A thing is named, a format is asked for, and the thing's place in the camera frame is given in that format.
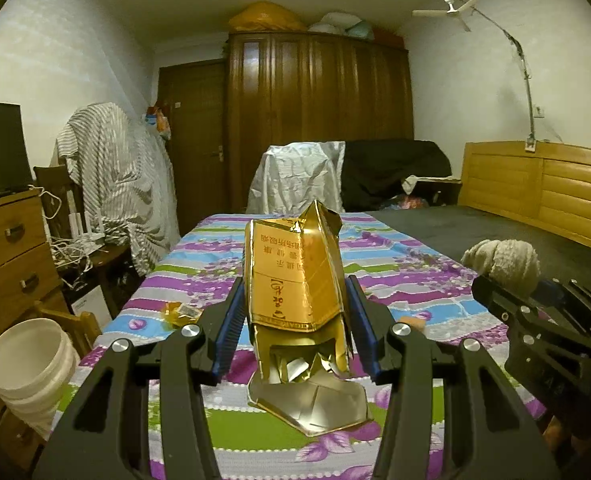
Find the beige knitted ball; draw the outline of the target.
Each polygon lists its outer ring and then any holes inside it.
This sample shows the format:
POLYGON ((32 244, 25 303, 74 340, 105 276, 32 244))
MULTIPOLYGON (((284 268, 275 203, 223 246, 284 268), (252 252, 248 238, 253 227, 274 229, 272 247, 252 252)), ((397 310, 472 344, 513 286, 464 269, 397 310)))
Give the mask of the beige knitted ball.
POLYGON ((461 263, 524 299, 541 278, 538 254, 524 240, 481 240, 463 253, 461 263))

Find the brown sponge block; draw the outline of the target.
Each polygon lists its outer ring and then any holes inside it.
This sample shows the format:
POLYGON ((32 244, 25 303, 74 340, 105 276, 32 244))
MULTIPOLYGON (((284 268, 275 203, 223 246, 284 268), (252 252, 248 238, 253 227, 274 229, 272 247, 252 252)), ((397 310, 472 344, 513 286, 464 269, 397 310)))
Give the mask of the brown sponge block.
POLYGON ((401 326, 396 330, 401 336, 408 335, 412 330, 419 333, 425 332, 425 320, 423 318, 416 318, 415 316, 402 316, 397 323, 401 326))

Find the gold cardboard box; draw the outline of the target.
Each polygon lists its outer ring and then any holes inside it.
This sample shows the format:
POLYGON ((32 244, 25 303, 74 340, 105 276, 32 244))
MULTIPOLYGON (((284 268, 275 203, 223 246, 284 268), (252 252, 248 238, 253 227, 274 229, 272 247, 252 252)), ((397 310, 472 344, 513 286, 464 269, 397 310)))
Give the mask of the gold cardboard box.
POLYGON ((370 418, 351 382, 353 348, 340 216, 313 200, 297 218, 245 228, 244 292, 257 370, 251 405, 307 437, 351 430, 370 418))

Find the white plastic trash bucket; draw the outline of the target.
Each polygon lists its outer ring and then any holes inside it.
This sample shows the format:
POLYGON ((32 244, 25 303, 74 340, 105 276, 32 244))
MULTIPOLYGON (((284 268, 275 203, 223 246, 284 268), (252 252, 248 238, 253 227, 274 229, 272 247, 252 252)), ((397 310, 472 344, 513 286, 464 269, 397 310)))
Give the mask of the white plastic trash bucket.
POLYGON ((56 409, 79 363, 70 336, 48 318, 32 318, 0 335, 0 399, 48 439, 56 409))

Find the wooden bed headboard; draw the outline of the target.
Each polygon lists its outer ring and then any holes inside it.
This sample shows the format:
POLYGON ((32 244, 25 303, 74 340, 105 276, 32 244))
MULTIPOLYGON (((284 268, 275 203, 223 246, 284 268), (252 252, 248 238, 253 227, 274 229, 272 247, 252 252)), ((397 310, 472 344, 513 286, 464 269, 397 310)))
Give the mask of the wooden bed headboard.
POLYGON ((458 204, 591 248, 591 148, 521 141, 468 143, 458 204))

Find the dark wooden side chair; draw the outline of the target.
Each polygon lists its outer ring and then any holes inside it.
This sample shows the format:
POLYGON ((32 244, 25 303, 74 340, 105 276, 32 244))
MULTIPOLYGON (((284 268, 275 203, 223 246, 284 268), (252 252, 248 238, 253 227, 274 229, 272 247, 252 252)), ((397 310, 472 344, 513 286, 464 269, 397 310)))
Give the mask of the dark wooden side chair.
POLYGON ((111 310, 120 310, 137 274, 125 243, 106 240, 103 224, 87 214, 82 188, 64 166, 36 167, 42 212, 64 296, 74 301, 99 287, 111 310))

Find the colourful striped floral bedsheet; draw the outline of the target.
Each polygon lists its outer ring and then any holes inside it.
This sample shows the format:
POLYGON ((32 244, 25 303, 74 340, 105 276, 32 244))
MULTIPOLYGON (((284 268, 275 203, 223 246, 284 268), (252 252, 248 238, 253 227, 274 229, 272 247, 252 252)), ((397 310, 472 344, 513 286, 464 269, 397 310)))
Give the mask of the colourful striped floral bedsheet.
POLYGON ((39 479, 553 479, 485 278, 369 214, 215 214, 82 359, 39 479))

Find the wooden chest of drawers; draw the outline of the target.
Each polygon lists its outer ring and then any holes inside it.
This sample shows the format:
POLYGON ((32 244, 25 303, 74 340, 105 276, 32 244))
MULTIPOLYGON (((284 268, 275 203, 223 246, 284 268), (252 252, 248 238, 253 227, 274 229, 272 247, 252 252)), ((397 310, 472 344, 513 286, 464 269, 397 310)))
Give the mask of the wooden chest of drawers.
MULTIPOLYGON (((32 315, 38 300, 63 309, 61 281, 51 257, 35 190, 0 198, 0 335, 32 315)), ((8 464, 29 474, 42 439, 0 399, 0 451, 8 464)))

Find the black cloth pile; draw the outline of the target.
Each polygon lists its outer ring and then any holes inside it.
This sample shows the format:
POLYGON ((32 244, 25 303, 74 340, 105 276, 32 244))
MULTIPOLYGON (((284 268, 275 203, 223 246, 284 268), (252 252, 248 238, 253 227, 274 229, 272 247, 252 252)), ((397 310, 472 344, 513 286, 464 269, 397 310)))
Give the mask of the black cloth pile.
POLYGON ((409 176, 451 175, 449 159, 432 141, 346 141, 341 172, 343 208, 348 212, 377 210, 402 194, 409 176))

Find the striped grey white cloth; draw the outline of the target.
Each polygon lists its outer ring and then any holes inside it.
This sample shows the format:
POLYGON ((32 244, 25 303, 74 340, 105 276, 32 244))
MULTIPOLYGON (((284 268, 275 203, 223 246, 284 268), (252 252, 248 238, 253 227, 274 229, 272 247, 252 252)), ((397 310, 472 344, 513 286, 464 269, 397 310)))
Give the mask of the striped grey white cloth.
POLYGON ((127 245, 146 275, 180 239, 173 165, 163 136, 112 102, 76 110, 56 137, 91 225, 127 245))

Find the silver cloth covered chair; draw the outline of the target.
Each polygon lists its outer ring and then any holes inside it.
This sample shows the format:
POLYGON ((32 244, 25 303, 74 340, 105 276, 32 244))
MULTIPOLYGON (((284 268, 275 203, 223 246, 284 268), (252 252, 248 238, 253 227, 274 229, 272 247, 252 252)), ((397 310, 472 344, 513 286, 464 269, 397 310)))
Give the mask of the silver cloth covered chair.
POLYGON ((344 156, 344 141, 271 145, 252 179, 246 212, 293 217, 304 212, 313 200, 343 212, 344 156))

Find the dark wooden door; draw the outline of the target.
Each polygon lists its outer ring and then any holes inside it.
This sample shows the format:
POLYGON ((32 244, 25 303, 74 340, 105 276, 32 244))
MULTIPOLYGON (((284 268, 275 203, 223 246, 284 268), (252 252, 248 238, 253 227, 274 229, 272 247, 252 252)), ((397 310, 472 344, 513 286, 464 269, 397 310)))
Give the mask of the dark wooden door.
POLYGON ((223 60, 163 67, 158 102, 168 111, 177 218, 186 234, 228 209, 224 162, 226 64, 223 60))

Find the white ceiling fan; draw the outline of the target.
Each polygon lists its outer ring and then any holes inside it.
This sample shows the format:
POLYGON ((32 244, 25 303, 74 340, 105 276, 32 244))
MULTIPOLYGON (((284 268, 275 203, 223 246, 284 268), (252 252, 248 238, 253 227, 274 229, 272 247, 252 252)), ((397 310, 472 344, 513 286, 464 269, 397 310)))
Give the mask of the white ceiling fan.
POLYGON ((473 10, 474 6, 479 0, 467 0, 461 3, 460 6, 456 6, 456 0, 443 0, 445 3, 445 9, 422 9, 412 10, 411 15, 414 18, 450 18, 452 21, 459 23, 463 26, 466 32, 471 32, 470 27, 466 24, 461 14, 473 10))

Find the dark wooden wardrobe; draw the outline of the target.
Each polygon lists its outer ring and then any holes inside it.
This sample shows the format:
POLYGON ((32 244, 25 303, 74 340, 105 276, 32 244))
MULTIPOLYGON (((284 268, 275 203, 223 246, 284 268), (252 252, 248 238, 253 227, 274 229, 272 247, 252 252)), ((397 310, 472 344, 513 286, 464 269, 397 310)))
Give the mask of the dark wooden wardrobe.
POLYGON ((321 32, 238 32, 227 47, 225 159, 235 211, 271 145, 415 135, 403 48, 321 32))

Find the orange bag on wardrobe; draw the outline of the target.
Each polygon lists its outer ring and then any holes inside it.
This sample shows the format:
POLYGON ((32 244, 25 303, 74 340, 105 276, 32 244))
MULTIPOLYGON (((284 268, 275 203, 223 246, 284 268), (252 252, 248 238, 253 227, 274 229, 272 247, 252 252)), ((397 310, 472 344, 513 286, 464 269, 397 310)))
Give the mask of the orange bag on wardrobe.
POLYGON ((306 32, 297 14, 284 6, 260 1, 247 6, 228 21, 232 32, 306 32))

